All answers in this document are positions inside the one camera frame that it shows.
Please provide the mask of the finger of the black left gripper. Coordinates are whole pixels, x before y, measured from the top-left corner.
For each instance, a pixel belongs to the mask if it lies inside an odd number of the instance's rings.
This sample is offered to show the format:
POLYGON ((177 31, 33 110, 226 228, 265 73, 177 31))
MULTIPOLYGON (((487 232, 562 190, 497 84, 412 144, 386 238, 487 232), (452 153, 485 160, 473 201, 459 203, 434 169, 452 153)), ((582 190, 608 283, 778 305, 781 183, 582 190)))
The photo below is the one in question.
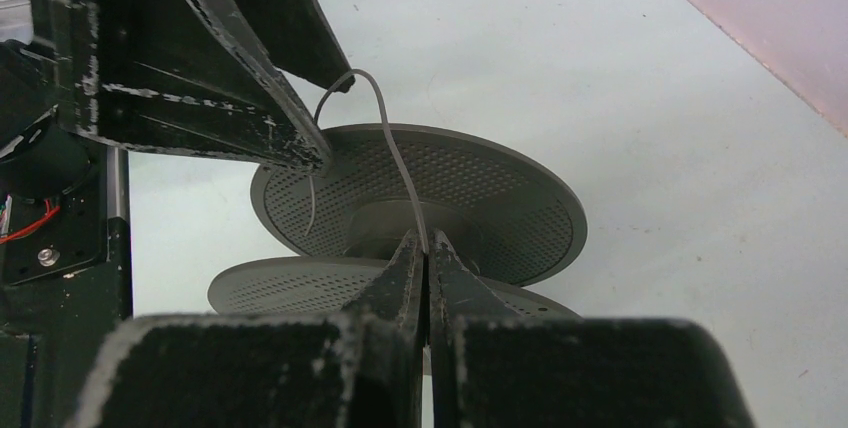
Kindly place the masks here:
POLYGON ((351 65, 318 0, 234 0, 272 64, 328 88, 351 65))
POLYGON ((234 0, 30 0, 26 119, 145 153, 317 174, 327 137, 234 0))

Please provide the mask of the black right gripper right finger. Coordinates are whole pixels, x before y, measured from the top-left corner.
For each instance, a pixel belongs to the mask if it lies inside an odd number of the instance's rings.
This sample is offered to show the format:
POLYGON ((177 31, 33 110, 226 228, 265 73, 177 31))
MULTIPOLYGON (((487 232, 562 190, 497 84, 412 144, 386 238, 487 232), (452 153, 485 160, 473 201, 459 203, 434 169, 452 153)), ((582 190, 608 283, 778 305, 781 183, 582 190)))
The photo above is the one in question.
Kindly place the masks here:
POLYGON ((438 229, 427 273, 439 427, 754 425, 723 350, 692 321, 524 316, 438 229))

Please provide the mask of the dark grey cable spool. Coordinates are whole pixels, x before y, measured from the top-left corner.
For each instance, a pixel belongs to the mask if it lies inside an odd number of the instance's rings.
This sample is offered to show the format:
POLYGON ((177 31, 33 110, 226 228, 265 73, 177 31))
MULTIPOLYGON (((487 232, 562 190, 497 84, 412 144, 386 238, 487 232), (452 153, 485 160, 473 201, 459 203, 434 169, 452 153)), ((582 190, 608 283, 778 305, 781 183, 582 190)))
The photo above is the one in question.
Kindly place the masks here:
MULTIPOLYGON (((573 190, 542 164, 494 142, 420 125, 391 129, 428 228, 515 311, 569 316, 531 286, 568 267, 588 235, 573 190)), ((218 274, 207 298, 220 314, 339 310, 389 263, 416 225, 380 126, 327 131, 335 161, 321 177, 263 165, 251 184, 261 224, 291 250, 218 274)))

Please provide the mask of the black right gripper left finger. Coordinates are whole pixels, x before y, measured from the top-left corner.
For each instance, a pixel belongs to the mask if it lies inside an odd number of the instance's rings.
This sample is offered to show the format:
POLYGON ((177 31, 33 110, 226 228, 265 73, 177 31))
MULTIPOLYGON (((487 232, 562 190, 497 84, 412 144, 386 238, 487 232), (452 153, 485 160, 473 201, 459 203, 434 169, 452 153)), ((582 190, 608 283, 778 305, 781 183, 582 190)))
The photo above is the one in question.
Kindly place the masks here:
POLYGON ((155 315, 104 340, 71 427, 417 427, 425 257, 409 232, 327 314, 155 315))

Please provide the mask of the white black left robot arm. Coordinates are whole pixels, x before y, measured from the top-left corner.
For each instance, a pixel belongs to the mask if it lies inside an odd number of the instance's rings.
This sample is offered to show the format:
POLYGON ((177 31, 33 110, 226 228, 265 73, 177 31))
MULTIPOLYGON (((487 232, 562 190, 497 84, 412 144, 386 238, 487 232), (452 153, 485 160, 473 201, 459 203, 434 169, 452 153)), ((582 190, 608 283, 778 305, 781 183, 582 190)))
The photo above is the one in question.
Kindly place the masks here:
POLYGON ((1 45, 1 239, 16 282, 92 256, 81 206, 109 151, 233 160, 318 174, 327 138, 289 83, 346 91, 318 0, 30 0, 33 39, 1 45))

